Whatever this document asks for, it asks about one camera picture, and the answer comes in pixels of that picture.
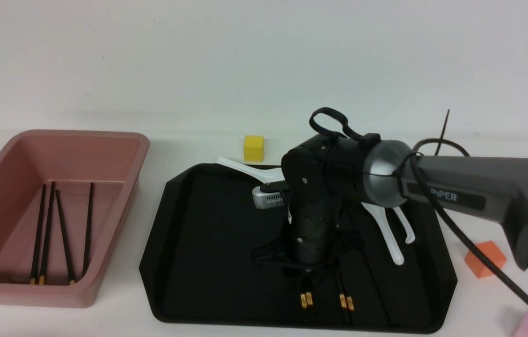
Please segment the white wall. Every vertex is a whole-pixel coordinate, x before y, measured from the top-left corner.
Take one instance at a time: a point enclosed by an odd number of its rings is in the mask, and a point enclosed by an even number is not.
[[[0,128],[528,139],[527,0],[0,0]]]

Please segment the white table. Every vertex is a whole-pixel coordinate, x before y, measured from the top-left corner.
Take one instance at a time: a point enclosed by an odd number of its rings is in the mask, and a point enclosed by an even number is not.
[[[0,149],[16,133],[0,131]],[[0,306],[0,336],[386,335],[352,331],[165,324],[153,318],[140,280],[138,265],[165,183],[194,164],[213,162],[218,155],[240,160],[242,136],[196,136],[170,132],[146,132],[146,136],[150,137],[151,147],[140,175],[139,192],[95,304],[87,309]],[[278,164],[288,149],[306,138],[307,135],[266,139],[264,163]],[[528,141],[456,141],[472,155],[528,157]],[[442,154],[455,154],[448,147],[441,151]],[[467,215],[453,212],[450,214],[473,241],[495,241],[508,258],[504,271],[528,292],[528,271],[517,269],[500,226]],[[443,226],[442,229],[459,282],[445,324],[436,336],[467,337],[476,334],[509,337],[526,310],[524,303],[497,278],[477,280],[463,261],[467,252],[463,244],[459,243],[448,228]]]

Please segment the black plastic tray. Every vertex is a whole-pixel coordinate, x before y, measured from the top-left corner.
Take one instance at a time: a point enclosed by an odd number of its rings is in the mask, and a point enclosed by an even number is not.
[[[256,269],[249,254],[279,236],[284,207],[258,210],[251,177],[200,164],[166,184],[139,270],[154,316],[162,322],[433,333],[441,328],[457,278],[435,212],[408,202],[416,232],[406,245],[394,213],[389,221],[405,256],[393,264],[378,226],[359,204],[365,246],[340,258],[345,294],[355,311],[345,319],[332,278],[313,292],[305,315],[300,294],[277,269]],[[339,226],[351,229],[346,216]]]

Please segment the black strap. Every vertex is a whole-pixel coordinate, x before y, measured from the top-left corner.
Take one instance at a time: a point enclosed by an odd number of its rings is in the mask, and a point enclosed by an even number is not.
[[[319,134],[324,135],[330,139],[336,139],[336,138],[343,137],[341,133],[332,132],[331,130],[322,128],[322,126],[316,123],[316,121],[314,120],[314,117],[316,117],[319,114],[327,115],[328,117],[339,122],[343,128],[343,133],[345,134],[345,136],[353,140],[358,140],[362,137],[362,135],[358,134],[357,132],[355,132],[349,127],[349,125],[347,124],[347,117],[345,117],[343,113],[340,113],[339,111],[328,108],[328,107],[317,109],[316,111],[314,111],[314,113],[312,113],[312,116],[309,118],[309,126],[311,126],[315,132],[318,132]]]

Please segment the robotic arm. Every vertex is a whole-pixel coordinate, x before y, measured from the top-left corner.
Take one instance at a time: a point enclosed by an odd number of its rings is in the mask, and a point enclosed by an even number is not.
[[[320,113],[341,122],[347,137],[316,124]],[[315,111],[310,124],[318,135],[281,162],[291,191],[283,237],[292,261],[316,266],[332,255],[343,201],[391,208],[407,200],[429,202],[430,192],[445,209],[501,224],[517,266],[528,268],[528,159],[412,156],[417,148],[412,152],[378,134],[360,136],[330,108]],[[412,171],[414,160],[427,192]]]

